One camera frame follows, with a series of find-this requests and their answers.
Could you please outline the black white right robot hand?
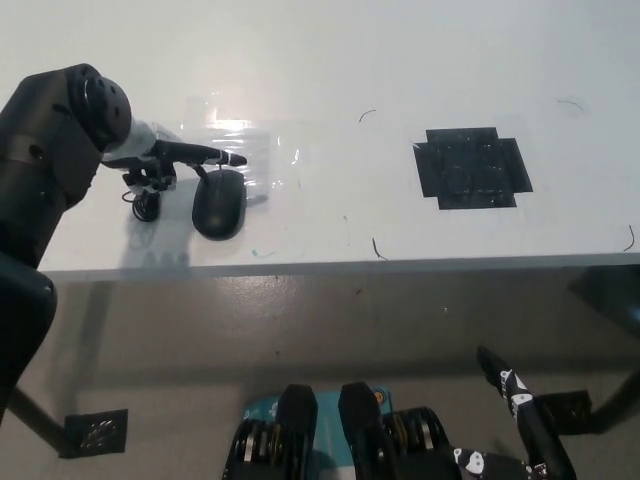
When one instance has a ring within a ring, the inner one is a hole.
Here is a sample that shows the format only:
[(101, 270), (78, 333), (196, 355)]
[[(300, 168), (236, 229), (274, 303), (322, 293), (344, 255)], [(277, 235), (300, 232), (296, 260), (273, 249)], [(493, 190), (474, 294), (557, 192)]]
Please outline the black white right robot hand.
[(526, 461), (503, 454), (454, 448), (453, 459), (460, 479), (575, 479), (575, 469), (558, 434), (536, 397), (506, 361), (485, 347), (477, 360), (486, 380), (498, 391), (513, 417)]

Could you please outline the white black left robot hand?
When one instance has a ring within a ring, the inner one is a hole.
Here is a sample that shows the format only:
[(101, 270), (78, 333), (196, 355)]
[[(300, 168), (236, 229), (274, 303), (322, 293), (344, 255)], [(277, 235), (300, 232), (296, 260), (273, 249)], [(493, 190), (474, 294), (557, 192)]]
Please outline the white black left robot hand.
[(105, 167), (123, 172), (125, 184), (135, 194), (173, 190), (177, 182), (175, 163), (197, 170), (206, 163), (243, 166), (247, 159), (226, 150), (186, 143), (162, 125), (142, 120), (133, 120), (124, 143), (102, 158)]

